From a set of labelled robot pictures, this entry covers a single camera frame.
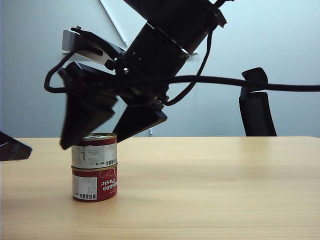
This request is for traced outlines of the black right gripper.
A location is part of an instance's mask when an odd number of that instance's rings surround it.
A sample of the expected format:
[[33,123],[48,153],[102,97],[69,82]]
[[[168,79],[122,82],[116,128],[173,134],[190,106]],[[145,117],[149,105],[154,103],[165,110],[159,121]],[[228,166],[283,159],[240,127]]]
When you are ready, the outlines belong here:
[[147,22],[127,50],[106,45],[113,61],[106,62],[106,67],[121,80],[142,81],[128,84],[119,93],[127,107],[113,130],[118,143],[168,119],[163,104],[169,99],[169,85],[156,79],[174,77],[185,64],[188,49],[177,27],[159,22]]

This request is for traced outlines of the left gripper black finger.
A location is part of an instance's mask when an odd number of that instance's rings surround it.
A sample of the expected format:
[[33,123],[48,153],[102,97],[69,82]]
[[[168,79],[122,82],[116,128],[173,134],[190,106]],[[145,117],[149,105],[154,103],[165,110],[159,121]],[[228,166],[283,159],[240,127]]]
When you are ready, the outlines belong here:
[[0,132],[0,161],[26,160],[30,157],[33,149],[12,138],[11,136]]

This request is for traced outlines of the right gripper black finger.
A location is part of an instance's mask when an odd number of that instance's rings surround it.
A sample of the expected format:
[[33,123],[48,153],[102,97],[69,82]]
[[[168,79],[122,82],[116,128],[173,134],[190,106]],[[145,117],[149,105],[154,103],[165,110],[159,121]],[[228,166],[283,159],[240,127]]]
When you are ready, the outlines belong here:
[[62,149],[78,144],[93,130],[115,114],[116,93],[101,88],[116,79],[113,74],[73,61],[58,74],[67,88],[79,87],[79,91],[68,92],[66,112],[60,139]]

